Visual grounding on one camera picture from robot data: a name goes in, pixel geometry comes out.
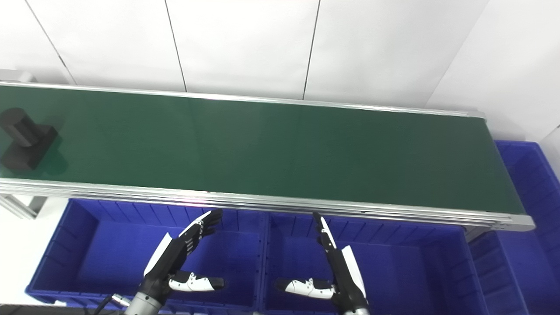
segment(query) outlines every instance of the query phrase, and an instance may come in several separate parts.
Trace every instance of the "white wall panel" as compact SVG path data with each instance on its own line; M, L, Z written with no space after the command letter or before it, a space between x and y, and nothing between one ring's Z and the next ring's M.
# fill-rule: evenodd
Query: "white wall panel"
M491 0L427 107L476 107L494 138L541 140L560 123L559 17L557 0Z
M167 0L189 92L301 99L318 0Z
M487 0L322 0L305 99L424 106Z
M28 71L43 83L72 83L24 0L0 0L0 69Z
M80 85L184 91L163 0L29 0Z
M546 155L556 176L560 179L560 125L542 139L539 145L543 149L544 155Z

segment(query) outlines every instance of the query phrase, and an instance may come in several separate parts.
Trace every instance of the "robotic hand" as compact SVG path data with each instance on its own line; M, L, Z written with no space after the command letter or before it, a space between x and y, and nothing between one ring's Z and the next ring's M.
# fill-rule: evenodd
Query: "robotic hand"
M205 277L182 271L186 258L200 240L215 232L212 226L222 219L222 210L208 211L189 224L177 238L165 234L144 270L144 279L125 315L155 315L172 290L214 291L225 285L222 278Z
M337 248L325 219L313 212L320 236L317 241L323 246L326 258L333 271L334 281L319 279L277 279L280 291L304 295L316 299L330 299L340 315L369 315L370 307L366 300L366 290L362 275L350 246Z

